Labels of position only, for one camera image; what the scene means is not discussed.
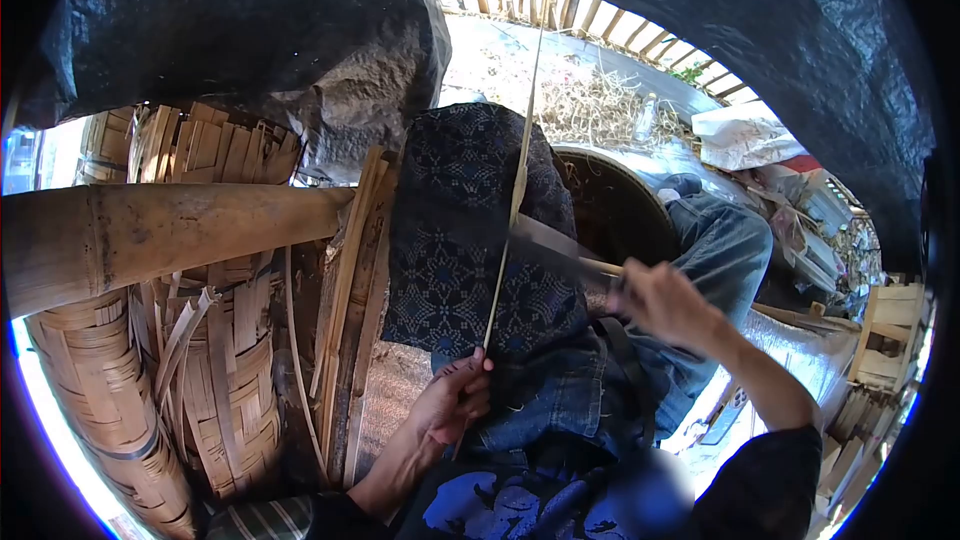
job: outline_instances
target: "green plant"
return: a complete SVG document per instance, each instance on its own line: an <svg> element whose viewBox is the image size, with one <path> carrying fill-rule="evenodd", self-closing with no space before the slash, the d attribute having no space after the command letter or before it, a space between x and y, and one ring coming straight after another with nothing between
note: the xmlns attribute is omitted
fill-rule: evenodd
<svg viewBox="0 0 960 540"><path fill-rule="evenodd" d="M670 71L670 76L682 80L691 86L696 86L697 78L700 78L702 73L703 70L700 68L700 63L698 62L694 63L693 66L689 66L679 71Z"/></svg>

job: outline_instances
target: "blue patterned fabric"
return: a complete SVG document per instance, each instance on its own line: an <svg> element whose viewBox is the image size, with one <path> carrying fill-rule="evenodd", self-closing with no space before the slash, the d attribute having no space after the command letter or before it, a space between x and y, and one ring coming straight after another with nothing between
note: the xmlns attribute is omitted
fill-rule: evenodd
<svg viewBox="0 0 960 540"><path fill-rule="evenodd" d="M450 357L483 343L501 248L453 230L424 198L506 229L524 118L474 102L419 115L407 131L390 222L390 304L382 338ZM534 125L520 211L576 240L573 203ZM582 285L508 255L489 352L518 360L587 327Z"/></svg>

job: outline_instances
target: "black t-shirt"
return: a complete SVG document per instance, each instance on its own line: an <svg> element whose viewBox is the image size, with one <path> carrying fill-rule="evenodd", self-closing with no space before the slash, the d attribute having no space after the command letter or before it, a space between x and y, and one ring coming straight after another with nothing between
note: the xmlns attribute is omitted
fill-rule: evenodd
<svg viewBox="0 0 960 540"><path fill-rule="evenodd" d="M813 426L765 433L720 468L693 505L647 453L618 462L564 447L533 468L439 463L390 528L347 495L319 498L309 537L364 538L803 538L822 459Z"/></svg>

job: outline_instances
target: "shoe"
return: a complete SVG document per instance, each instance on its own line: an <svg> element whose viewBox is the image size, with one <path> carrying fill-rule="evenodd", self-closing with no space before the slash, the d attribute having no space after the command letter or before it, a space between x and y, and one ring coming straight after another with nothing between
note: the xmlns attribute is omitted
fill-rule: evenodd
<svg viewBox="0 0 960 540"><path fill-rule="evenodd" d="M656 192L672 190L683 198L699 194L703 189L704 183L696 173L674 173L659 183Z"/></svg>

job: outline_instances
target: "white plastic bag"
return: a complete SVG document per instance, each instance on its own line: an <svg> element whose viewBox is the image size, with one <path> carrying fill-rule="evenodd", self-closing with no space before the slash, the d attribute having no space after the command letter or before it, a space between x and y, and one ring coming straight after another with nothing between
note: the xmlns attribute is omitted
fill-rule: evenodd
<svg viewBox="0 0 960 540"><path fill-rule="evenodd" d="M807 154L760 100L694 114L691 120L703 141L700 159L721 170L749 170Z"/></svg>

